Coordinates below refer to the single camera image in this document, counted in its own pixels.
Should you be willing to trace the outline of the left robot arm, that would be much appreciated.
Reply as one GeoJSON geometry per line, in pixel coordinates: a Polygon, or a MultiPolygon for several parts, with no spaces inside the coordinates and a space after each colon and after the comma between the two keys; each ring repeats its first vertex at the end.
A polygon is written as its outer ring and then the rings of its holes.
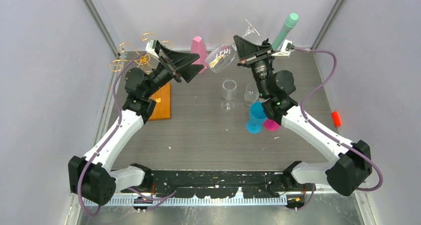
{"type": "Polygon", "coordinates": [[[87,199],[104,206],[115,192],[132,187],[147,192],[151,188],[149,168],[132,164],[113,170],[113,164],[130,138],[153,114],[156,101],[152,96],[171,80],[189,83],[204,68],[196,63],[199,54],[174,51],[158,40],[150,40],[145,50],[158,61],[157,67],[146,73],[127,64],[120,71],[117,80],[125,81],[127,98],[123,105],[116,104],[119,114],[115,123],[84,156],[73,156],[68,163],[70,190],[80,203],[87,199]]]}

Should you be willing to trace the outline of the clear wine glass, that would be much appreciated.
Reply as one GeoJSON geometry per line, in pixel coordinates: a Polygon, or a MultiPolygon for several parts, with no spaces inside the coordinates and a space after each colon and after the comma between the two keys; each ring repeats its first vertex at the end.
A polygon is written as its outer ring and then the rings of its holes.
{"type": "Polygon", "coordinates": [[[235,107],[234,97],[236,96],[237,84],[232,79],[226,79],[222,83],[222,97],[224,100],[221,103],[221,108],[224,111],[232,111],[235,107]]]}
{"type": "Polygon", "coordinates": [[[224,43],[213,49],[205,59],[208,69],[219,73],[225,69],[235,58],[235,43],[224,43]]]}

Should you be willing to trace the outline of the pink wine glass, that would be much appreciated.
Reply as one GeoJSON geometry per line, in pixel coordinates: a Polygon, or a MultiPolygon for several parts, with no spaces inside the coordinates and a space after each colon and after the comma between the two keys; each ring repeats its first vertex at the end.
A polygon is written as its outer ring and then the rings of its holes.
{"type": "Polygon", "coordinates": [[[265,127],[268,131],[274,132],[274,131],[277,131],[277,130],[279,129],[280,125],[279,125],[277,122],[275,122],[275,121],[273,121],[273,120],[271,120],[271,119],[267,119],[267,120],[264,122],[264,127],[265,127]]]}

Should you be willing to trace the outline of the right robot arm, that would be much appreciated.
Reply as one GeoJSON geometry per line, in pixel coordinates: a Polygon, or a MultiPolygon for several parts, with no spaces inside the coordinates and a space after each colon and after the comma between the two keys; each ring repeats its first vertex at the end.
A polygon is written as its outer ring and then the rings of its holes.
{"type": "Polygon", "coordinates": [[[356,190],[369,191],[361,188],[361,184],[375,168],[370,146],[363,140],[353,142],[330,130],[291,98],[296,90],[293,74],[274,70],[274,51],[267,40],[261,45],[239,35],[233,40],[239,65],[251,69],[264,99],[262,109],[266,117],[298,134],[327,159],[327,163],[294,162],[284,170],[284,186],[293,191],[302,184],[324,184],[343,196],[350,196],[356,190]]]}

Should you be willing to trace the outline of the short ribbed clear glass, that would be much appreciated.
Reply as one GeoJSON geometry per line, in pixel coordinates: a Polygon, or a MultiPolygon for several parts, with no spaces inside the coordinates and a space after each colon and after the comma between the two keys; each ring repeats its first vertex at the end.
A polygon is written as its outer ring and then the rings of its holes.
{"type": "Polygon", "coordinates": [[[244,99],[245,103],[248,106],[251,106],[259,99],[259,91],[254,82],[248,83],[245,88],[244,99]]]}

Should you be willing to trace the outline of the blue wine glass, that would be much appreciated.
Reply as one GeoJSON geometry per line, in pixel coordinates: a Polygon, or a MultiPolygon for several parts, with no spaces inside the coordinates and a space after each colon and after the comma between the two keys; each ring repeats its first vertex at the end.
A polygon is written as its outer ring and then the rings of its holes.
{"type": "Polygon", "coordinates": [[[249,120],[246,123],[246,129],[251,134],[260,133],[263,124],[267,120],[262,104],[262,102],[255,102],[250,106],[249,120]]]}

